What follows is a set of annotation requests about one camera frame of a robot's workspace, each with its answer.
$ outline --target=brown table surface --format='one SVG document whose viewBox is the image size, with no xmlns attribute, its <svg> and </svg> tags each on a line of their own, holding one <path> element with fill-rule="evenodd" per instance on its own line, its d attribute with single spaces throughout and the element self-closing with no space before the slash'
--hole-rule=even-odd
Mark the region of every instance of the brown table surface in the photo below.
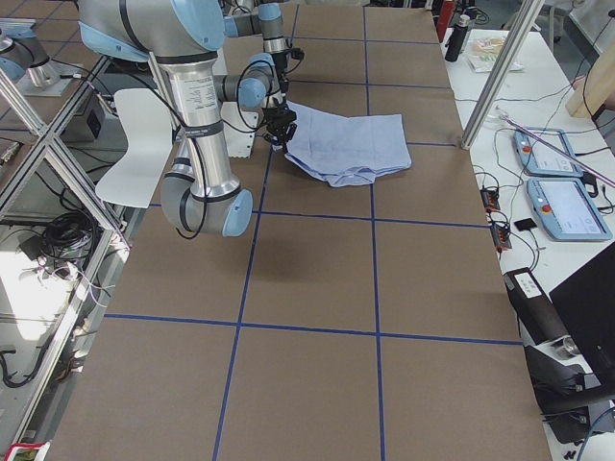
<svg viewBox="0 0 615 461">
<path fill-rule="evenodd" d="M 48 459 L 550 459 L 431 15 L 283 11 L 289 99 L 401 113 L 412 167 L 333 189 L 259 138 L 241 237 L 153 204 Z"/>
</svg>

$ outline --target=red object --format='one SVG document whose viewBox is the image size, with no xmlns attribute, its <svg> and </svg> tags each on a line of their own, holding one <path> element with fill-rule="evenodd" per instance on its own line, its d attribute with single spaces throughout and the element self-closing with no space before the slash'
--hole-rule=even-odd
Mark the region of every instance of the red object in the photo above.
<svg viewBox="0 0 615 461">
<path fill-rule="evenodd" d="M 438 41 L 440 43 L 444 40 L 446 30 L 449 24 L 451 24 L 451 19 L 453 19 L 453 15 L 455 14 L 455 4 L 455 0 L 446 0 L 440 9 L 440 17 L 438 17 L 438 23 L 435 26 L 435 31 L 438 33 Z"/>
</svg>

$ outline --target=electronic device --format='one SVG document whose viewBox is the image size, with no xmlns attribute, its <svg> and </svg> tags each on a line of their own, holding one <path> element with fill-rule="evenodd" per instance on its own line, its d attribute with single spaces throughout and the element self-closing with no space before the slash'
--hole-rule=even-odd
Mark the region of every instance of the electronic device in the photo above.
<svg viewBox="0 0 615 461">
<path fill-rule="evenodd" d="M 532 178 L 527 185 L 534 213 L 554 240 L 584 242 L 613 237 L 580 180 Z"/>
<path fill-rule="evenodd" d="M 547 294 L 527 267 L 506 272 L 504 284 L 510 303 L 535 344 L 568 335 Z"/>
<path fill-rule="evenodd" d="M 487 213 L 492 211 L 500 211 L 500 194 L 497 190 L 483 188 L 480 190 L 480 198 L 482 205 Z"/>
<path fill-rule="evenodd" d="M 602 384 L 615 388 L 615 244 L 550 294 L 555 310 Z"/>
<path fill-rule="evenodd" d="M 530 128 L 530 130 L 566 152 L 570 157 L 576 157 L 565 132 L 547 128 Z M 531 176 L 562 178 L 583 176 L 583 170 L 577 165 L 557 154 L 550 147 L 531 139 L 525 133 L 516 131 L 514 143 L 521 164 Z"/>
<path fill-rule="evenodd" d="M 534 222 L 534 220 L 531 218 L 520 219 L 519 221 L 515 221 L 512 224 L 515 225 L 515 228 L 517 228 L 517 231 L 519 232 L 531 231 L 532 229 L 535 229 L 538 227 L 536 226 L 536 223 Z"/>
<path fill-rule="evenodd" d="M 559 412 L 550 410 L 550 402 L 554 399 L 571 400 L 582 393 L 595 392 L 600 383 L 579 365 L 563 365 L 533 346 L 524 349 L 536 401 L 555 438 L 562 444 L 582 440 L 589 427 L 610 406 L 608 400 L 587 401 Z M 600 433 L 612 432 L 614 427 L 612 419 L 604 418 L 594 428 Z"/>
<path fill-rule="evenodd" d="M 498 222 L 491 222 L 489 230 L 491 231 L 491 238 L 493 239 L 493 244 L 498 253 L 505 252 L 512 248 L 512 244 L 510 243 L 510 229 L 508 229 L 506 225 Z"/>
<path fill-rule="evenodd" d="M 61 139 L 67 143 L 93 141 L 103 128 L 104 121 L 102 106 L 94 93 L 89 93 L 61 134 Z"/>
</svg>

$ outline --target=label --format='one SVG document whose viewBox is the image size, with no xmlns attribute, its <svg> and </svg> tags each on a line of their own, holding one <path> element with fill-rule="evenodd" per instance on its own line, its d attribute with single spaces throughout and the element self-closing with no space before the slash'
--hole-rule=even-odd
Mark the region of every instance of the label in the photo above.
<svg viewBox="0 0 615 461">
<path fill-rule="evenodd" d="M 184 108 L 185 112 L 211 109 L 218 105 L 212 76 L 175 81 L 173 93 L 178 105 Z"/>
<path fill-rule="evenodd" d="M 521 287 L 523 292 L 526 294 L 526 297 L 528 299 L 536 298 L 537 296 L 542 295 L 540 288 L 538 288 L 538 286 L 536 285 L 536 282 L 534 281 L 534 279 L 531 277 L 530 274 L 527 274 L 527 273 L 517 274 L 515 276 L 515 279 L 517 280 L 517 283 L 519 283 L 519 286 Z"/>
</svg>

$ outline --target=black cable bundle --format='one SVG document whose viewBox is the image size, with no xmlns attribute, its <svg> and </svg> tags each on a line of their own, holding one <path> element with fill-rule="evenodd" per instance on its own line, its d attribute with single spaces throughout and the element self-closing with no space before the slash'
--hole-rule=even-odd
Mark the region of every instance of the black cable bundle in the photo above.
<svg viewBox="0 0 615 461">
<path fill-rule="evenodd" d="M 83 270 L 98 240 L 98 227 L 84 211 L 76 210 L 58 216 L 42 233 L 40 252 L 51 263 L 53 270 L 74 264 Z"/>
</svg>

